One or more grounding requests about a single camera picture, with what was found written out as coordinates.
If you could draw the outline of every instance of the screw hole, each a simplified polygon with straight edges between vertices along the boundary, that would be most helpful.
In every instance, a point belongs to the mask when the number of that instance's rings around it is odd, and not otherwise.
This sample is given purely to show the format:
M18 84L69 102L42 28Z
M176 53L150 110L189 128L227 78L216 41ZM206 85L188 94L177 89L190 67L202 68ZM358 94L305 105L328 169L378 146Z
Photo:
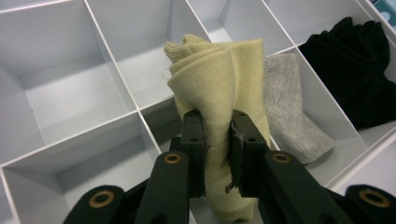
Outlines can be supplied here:
M273 160L281 163L288 163L291 161L291 158L283 153L276 153L273 155Z
M382 195L378 191L371 189L363 189L359 192L359 196L367 203L376 206L386 208L390 206L390 201L387 197Z
M92 208L102 208L113 202L114 193L110 190L101 190L95 193L89 201L90 207Z
M166 155L165 158L163 159L165 160L166 163L170 163L170 164L178 163L181 160L181 158L177 154Z

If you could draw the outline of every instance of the gray fabric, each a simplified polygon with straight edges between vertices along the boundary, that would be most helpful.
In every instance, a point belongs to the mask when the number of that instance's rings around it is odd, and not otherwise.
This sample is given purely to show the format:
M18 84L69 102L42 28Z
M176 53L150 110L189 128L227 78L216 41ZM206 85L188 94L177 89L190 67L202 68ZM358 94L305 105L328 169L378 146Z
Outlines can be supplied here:
M332 148L332 139L303 113L300 72L295 54L265 58L264 102L270 133L280 150L309 163Z

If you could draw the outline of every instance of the white divider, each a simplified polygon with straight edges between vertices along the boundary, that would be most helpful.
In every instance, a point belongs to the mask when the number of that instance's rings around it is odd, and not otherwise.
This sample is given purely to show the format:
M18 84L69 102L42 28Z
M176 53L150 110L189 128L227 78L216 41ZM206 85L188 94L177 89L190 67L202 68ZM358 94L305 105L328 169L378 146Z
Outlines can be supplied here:
M163 44L180 42L184 34L206 37L188 4L183 0L87 2L138 106L172 96L166 85L171 62Z
M99 45L99 49L102 53L102 56L106 62L107 68L109 70L109 74L111 75L113 81L115 82L116 86L118 87L118 91L120 92L120 98L122 99L123 102L131 102L131 100L134 102L133 104L126 104L126 109L128 111L133 111L135 108L137 108L136 101L134 100L134 97L132 96L131 90L129 90L128 86L126 85L125 80L122 78L120 75L120 69L117 67L114 56L111 53L111 50L105 41L105 38L103 37L103 33L100 30L99 25L97 24L97 21L92 14L91 9L89 8L88 4L86 3L86 7L90 13L90 21L91 25L93 27L93 32L95 34L96 41Z
M2 172L0 171L0 224L14 224L16 221L12 216L11 209L8 204L6 191L2 180Z
M355 0L263 0L296 44L312 34L330 30L345 17L356 23L369 20Z
M212 42L261 38L265 55L293 46L260 0L188 0Z
M88 190L101 185L128 190L148 178L158 151L145 135L133 113L6 164L21 223L62 223Z
M15 7L30 7L34 5L45 5L45 4L50 4L51 2L58 2L58 1L60 0L2 0L0 4L0 10L8 10L8 9L13 9Z
M171 138L181 134L182 123L173 98L142 110L161 152L169 150Z
M83 2L0 11L0 29L1 162L134 109Z

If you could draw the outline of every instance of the brass screw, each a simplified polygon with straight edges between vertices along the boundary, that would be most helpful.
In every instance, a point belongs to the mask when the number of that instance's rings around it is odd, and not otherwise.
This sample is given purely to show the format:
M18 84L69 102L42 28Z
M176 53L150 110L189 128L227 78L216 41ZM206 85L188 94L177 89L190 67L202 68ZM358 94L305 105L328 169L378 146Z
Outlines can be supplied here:
M165 156L164 160L165 160L166 163L173 164L173 163L180 162L181 158L177 154L169 154L169 155Z
M106 199L102 202L100 202L98 199L98 197L101 196L105 196ZM105 190L101 190L95 194L93 194L93 196L90 198L90 207L92 208L102 208L107 206L108 204L110 204L111 202L113 202L114 200L114 193L108 189Z
M390 206L390 201L380 192L372 189L363 189L359 192L359 196L367 203L376 207L386 208Z

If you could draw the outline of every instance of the organizer compartment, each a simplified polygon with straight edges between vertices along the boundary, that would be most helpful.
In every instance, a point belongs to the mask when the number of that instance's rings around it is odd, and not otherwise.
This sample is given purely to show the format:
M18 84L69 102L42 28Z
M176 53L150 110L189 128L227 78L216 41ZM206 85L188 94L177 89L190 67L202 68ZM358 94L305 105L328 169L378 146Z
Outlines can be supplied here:
M387 29L387 27L384 25L385 21L382 21L382 24L382 27L384 27L384 29ZM385 76L390 81L396 82L396 45L394 44L394 42L392 42L391 38L389 38L389 46L390 64L387 70L385 70ZM377 147L395 130L396 120L369 129L359 130L359 134L361 135L362 139L368 147Z
M159 154L138 113L7 164L7 185L21 223L62 223L88 190L128 190L151 173Z
M370 20L354 0L263 0L296 44L304 43L312 34L331 29L345 17L354 22Z
M0 29L0 162L135 109L83 2L0 11Z
M298 56L304 113L334 141L329 152L306 165L320 185L329 187L368 148L301 52L296 48L285 53Z
M264 54L293 46L279 23L260 0L188 0L212 42L261 38Z
M117 65L139 107L173 95L166 82L170 60L166 41L206 33L183 0L87 0Z
M351 185L366 184L396 195L396 133L372 152L359 166L355 167L344 181L334 187L345 194Z

